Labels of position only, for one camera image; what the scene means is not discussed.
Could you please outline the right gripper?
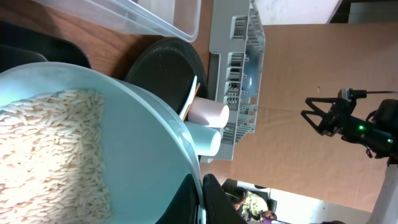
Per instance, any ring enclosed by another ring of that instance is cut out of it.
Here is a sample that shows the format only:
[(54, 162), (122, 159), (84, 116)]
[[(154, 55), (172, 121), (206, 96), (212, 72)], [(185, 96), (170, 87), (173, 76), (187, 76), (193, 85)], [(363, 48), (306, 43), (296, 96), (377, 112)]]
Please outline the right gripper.
[[(386, 99), (378, 109), (370, 112), (365, 120), (352, 116), (353, 106), (340, 98), (307, 98), (305, 103), (310, 110), (301, 111), (302, 117), (320, 135), (329, 135), (327, 119), (333, 115), (333, 131), (341, 135), (342, 140), (361, 144), (377, 156), (397, 155), (397, 100)], [(327, 111), (319, 105), (330, 105)], [(321, 118), (319, 124), (309, 115)]]

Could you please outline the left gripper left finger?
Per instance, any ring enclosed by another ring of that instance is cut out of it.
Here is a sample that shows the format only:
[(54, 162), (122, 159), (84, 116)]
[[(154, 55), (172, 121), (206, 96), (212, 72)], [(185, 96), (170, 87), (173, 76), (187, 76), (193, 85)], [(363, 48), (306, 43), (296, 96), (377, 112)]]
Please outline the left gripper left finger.
[(188, 174), (156, 224), (196, 224), (198, 204), (195, 181)]

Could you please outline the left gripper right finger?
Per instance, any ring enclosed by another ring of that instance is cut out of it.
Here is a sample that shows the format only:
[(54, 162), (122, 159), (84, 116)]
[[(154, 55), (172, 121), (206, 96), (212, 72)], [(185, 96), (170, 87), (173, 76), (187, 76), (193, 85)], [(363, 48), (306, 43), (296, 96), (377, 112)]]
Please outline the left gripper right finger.
[(247, 224), (228, 200), (213, 174), (204, 176), (202, 189), (207, 224)]

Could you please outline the light blue bowl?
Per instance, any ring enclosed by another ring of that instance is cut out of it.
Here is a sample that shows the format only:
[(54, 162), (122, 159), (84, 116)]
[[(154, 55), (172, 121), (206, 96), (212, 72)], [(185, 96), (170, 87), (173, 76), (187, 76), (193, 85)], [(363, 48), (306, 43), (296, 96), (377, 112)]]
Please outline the light blue bowl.
[(197, 188), (197, 223), (203, 223), (193, 139), (177, 113), (152, 93), (89, 68), (39, 62), (2, 72), (1, 107), (64, 90), (104, 96), (100, 144), (111, 207), (104, 223), (156, 223), (188, 174)]

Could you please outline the blue plate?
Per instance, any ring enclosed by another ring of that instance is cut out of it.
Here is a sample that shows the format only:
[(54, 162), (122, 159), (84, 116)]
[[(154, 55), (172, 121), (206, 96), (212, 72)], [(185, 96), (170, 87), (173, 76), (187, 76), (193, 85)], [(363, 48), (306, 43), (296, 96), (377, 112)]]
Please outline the blue plate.
[(259, 74), (259, 51), (258, 49), (247, 46), (246, 47), (246, 57), (248, 61), (244, 63), (243, 73), (246, 78), (242, 80), (242, 99), (248, 99), (249, 97), (254, 96), (257, 90), (257, 79)]

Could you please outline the white rice pile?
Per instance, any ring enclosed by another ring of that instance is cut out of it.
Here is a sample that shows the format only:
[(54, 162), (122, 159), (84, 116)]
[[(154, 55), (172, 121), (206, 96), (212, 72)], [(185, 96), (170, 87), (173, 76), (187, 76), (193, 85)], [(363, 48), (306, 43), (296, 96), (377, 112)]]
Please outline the white rice pile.
[(104, 223), (104, 96), (64, 90), (1, 107), (1, 222)]

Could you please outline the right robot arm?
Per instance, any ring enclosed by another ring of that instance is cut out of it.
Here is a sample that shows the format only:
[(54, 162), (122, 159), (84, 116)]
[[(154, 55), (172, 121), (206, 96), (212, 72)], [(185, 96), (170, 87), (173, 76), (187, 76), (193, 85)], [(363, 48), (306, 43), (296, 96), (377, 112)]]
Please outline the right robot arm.
[(370, 158), (386, 158), (384, 181), (367, 224), (397, 223), (397, 100), (386, 99), (363, 120), (352, 112), (356, 100), (307, 98), (311, 108), (301, 115), (322, 136), (339, 134), (341, 139), (360, 144)]

